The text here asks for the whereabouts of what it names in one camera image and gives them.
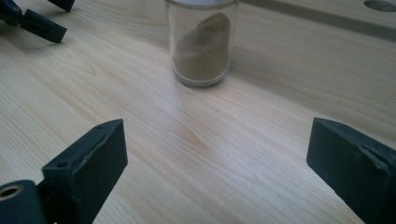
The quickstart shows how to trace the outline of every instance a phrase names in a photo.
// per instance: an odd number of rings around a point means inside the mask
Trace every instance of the tabletop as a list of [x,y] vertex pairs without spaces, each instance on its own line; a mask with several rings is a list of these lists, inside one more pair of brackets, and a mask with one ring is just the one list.
[[242,1],[228,76],[200,89],[174,75],[163,1],[16,2],[68,30],[54,44],[0,24],[0,185],[40,182],[123,119],[129,164],[94,223],[362,223],[306,154],[313,118],[396,148],[395,12]]

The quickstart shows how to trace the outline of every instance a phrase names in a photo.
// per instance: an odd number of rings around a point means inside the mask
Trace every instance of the glass jar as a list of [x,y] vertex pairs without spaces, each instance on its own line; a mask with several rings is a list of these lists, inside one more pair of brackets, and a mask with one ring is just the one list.
[[239,0],[165,0],[172,67],[183,83],[205,87],[230,67]]

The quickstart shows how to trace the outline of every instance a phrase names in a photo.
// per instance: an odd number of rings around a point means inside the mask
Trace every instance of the wooden table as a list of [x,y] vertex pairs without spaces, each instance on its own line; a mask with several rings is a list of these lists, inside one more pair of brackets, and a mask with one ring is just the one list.
[[0,24],[0,185],[124,119],[129,165],[94,223],[362,223],[306,165],[313,117],[396,148],[396,13],[241,3],[229,75],[180,84],[163,1],[18,1],[68,31]]

